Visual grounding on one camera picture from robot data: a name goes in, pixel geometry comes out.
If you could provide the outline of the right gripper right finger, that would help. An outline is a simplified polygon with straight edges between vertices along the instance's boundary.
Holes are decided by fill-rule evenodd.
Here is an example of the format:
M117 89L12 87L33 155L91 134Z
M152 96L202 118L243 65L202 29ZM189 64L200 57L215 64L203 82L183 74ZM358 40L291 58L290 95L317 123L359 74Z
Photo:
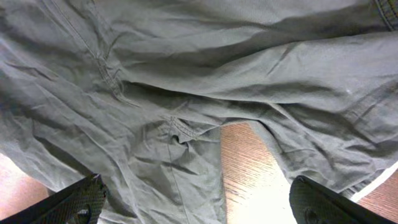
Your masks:
M303 175L292 182L289 203L298 224L396 224Z

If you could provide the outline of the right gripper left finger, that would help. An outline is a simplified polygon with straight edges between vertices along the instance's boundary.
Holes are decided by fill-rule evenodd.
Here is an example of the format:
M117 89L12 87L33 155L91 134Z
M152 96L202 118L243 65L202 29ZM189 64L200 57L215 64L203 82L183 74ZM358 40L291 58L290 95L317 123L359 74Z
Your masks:
M107 197L107 186L92 174L1 224L97 224Z

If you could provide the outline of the grey shorts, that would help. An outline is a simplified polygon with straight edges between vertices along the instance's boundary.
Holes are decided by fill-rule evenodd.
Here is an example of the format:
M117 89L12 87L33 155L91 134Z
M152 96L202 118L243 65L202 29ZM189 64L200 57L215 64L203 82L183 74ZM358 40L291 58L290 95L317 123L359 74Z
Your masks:
M220 128L352 197L397 163L397 2L1 2L1 152L102 223L224 223Z

